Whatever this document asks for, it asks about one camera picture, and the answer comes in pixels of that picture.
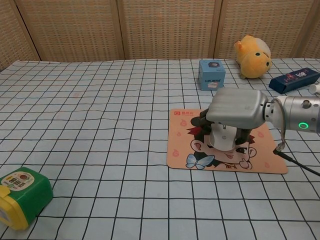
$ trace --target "yellow lid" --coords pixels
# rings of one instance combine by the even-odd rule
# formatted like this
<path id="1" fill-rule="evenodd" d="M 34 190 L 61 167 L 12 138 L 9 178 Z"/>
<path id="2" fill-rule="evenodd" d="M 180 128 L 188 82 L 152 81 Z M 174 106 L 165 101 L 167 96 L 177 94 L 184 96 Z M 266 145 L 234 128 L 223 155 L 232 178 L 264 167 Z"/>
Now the yellow lid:
<path id="1" fill-rule="evenodd" d="M 27 219 L 20 205 L 9 196 L 10 189 L 0 185 L 0 221 L 14 230 L 25 230 Z"/>

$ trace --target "green indicator light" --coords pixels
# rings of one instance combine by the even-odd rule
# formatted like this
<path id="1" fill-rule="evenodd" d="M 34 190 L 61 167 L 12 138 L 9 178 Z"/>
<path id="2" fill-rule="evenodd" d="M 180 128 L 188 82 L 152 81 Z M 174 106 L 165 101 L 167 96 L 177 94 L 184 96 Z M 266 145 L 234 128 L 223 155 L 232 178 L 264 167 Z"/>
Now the green indicator light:
<path id="1" fill-rule="evenodd" d="M 309 127 L 309 125 L 306 122 L 300 122 L 299 123 L 299 128 L 301 128 L 301 129 L 307 129 L 308 127 Z"/>

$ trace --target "white checkered tablecloth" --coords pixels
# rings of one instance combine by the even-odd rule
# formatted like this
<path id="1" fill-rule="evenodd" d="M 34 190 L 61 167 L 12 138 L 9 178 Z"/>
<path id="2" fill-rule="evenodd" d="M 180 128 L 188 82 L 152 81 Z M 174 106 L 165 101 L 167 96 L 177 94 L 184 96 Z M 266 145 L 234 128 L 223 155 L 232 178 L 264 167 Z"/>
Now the white checkered tablecloth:
<path id="1" fill-rule="evenodd" d="M 262 90 L 319 59 L 274 59 L 261 79 L 223 60 L 224 87 Z M 1 239 L 320 239 L 320 178 L 170 169 L 169 110 L 205 109 L 199 60 L 16 61 L 0 72 L 0 176 L 21 166 L 47 176 L 52 202 L 23 232 Z M 288 92 L 311 96 L 308 87 Z M 274 139 L 280 132 L 269 125 Z M 320 172 L 320 136 L 287 131 L 285 152 Z"/>

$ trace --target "green container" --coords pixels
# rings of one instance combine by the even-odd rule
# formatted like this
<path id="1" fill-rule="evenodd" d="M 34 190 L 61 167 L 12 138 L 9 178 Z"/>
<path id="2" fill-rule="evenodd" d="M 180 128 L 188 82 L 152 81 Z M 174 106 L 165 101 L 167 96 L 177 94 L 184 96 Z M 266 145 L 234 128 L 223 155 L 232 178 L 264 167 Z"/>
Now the green container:
<path id="1" fill-rule="evenodd" d="M 21 167 L 0 178 L 0 221 L 25 230 L 53 198 L 47 177 Z"/>

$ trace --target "cartoon boy illustration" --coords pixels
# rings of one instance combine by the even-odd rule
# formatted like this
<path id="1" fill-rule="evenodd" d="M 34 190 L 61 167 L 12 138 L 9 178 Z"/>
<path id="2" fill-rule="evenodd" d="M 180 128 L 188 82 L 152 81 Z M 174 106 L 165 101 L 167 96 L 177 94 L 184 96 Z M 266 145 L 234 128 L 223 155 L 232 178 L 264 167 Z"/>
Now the cartoon boy illustration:
<path id="1" fill-rule="evenodd" d="M 251 169 L 252 164 L 250 158 L 257 154 L 255 148 L 250 147 L 253 144 L 254 137 L 250 135 L 249 141 L 243 144 L 236 145 L 231 151 L 220 151 L 210 145 L 210 127 L 202 128 L 197 126 L 199 117 L 194 117 L 191 120 L 193 128 L 189 128 L 188 134 L 194 135 L 194 140 L 191 141 L 191 148 L 194 154 L 189 154 L 186 160 L 187 168 L 196 166 L 197 169 L 204 169 L 205 167 L 219 167 L 227 169 Z"/>

